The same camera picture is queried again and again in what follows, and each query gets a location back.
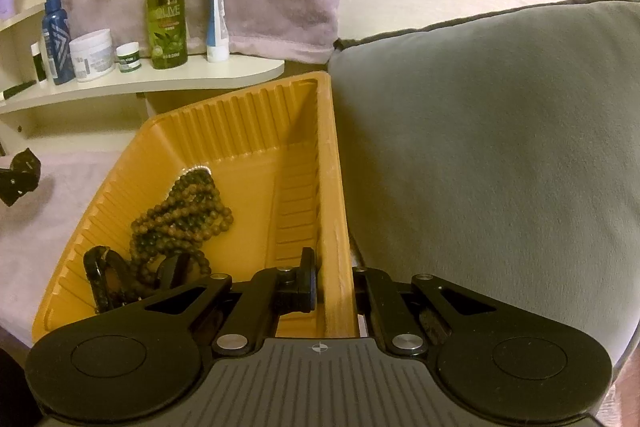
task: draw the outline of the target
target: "orange box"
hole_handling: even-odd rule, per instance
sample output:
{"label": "orange box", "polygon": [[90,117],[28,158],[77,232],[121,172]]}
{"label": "orange box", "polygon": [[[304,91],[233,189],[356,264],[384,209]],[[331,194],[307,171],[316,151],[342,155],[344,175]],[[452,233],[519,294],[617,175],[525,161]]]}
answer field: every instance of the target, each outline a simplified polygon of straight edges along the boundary
{"label": "orange box", "polygon": [[145,122],[67,243],[36,314],[34,342],[95,313],[84,253],[105,245],[128,257],[130,223],[194,166],[210,169],[235,217],[202,247],[212,270],[249,280],[265,267],[297,265],[302,248],[313,247],[321,266],[318,309],[282,317],[278,335],[357,336],[331,81],[316,72]]}

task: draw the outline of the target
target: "ribbed gray panel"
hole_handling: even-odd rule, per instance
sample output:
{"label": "ribbed gray panel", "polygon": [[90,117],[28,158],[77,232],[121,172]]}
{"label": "ribbed gray panel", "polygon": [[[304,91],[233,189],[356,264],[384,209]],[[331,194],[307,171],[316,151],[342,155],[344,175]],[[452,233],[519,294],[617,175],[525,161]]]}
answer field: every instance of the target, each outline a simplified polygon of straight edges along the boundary
{"label": "ribbed gray panel", "polygon": [[[43,427],[62,427],[54,420]],[[489,427],[458,407],[416,360],[373,339],[268,339],[216,363],[200,388],[138,427]],[[575,427],[596,427],[583,419]]]}

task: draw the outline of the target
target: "white tube cap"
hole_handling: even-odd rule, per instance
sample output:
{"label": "white tube cap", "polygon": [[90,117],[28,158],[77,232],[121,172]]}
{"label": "white tube cap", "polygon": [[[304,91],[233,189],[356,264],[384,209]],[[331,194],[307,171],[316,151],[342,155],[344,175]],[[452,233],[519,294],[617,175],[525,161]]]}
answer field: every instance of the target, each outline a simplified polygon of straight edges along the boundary
{"label": "white tube cap", "polygon": [[229,58],[229,46],[221,44],[219,46],[207,46],[208,62],[224,62]]}

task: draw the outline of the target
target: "white shelf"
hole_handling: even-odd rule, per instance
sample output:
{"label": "white shelf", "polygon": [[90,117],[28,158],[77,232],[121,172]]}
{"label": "white shelf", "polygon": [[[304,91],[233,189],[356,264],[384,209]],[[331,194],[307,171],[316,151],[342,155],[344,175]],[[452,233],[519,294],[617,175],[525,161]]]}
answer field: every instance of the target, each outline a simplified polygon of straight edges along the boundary
{"label": "white shelf", "polygon": [[55,86],[48,80],[46,89],[31,86],[0,103],[0,114],[113,94],[182,89],[238,89],[266,82],[283,71],[283,60],[245,55],[231,55],[229,60],[217,64],[207,62],[204,55],[193,55],[186,64],[169,70],[155,70],[151,67],[150,60],[143,58],[142,67],[130,73],[120,73],[116,67],[111,73],[89,82],[72,80],[62,86]]}
{"label": "white shelf", "polygon": [[38,13],[42,13],[42,12],[44,12],[44,4],[36,4],[35,6],[32,6],[31,8],[27,8],[25,11],[22,11],[14,15],[13,17],[9,17],[4,21],[0,20],[0,32],[2,30],[10,28],[14,24],[17,24],[18,22],[28,19],[29,17],[33,17],[34,15],[37,15]]}

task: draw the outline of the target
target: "bottle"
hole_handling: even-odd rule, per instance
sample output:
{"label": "bottle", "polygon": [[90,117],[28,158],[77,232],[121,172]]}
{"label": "bottle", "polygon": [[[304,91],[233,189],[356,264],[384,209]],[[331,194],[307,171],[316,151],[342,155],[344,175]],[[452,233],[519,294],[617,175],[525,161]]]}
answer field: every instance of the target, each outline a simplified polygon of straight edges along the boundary
{"label": "bottle", "polygon": [[156,70],[175,68],[187,61],[184,0],[146,0],[151,63]]}
{"label": "bottle", "polygon": [[38,85],[42,88],[47,87],[47,73],[44,70],[44,62],[42,61],[39,42],[35,42],[31,45],[31,56],[33,57],[33,65],[36,68]]}
{"label": "bottle", "polygon": [[49,56],[49,67],[53,82],[59,86],[76,77],[69,52],[68,16],[62,7],[62,0],[46,0],[44,3],[42,35]]}

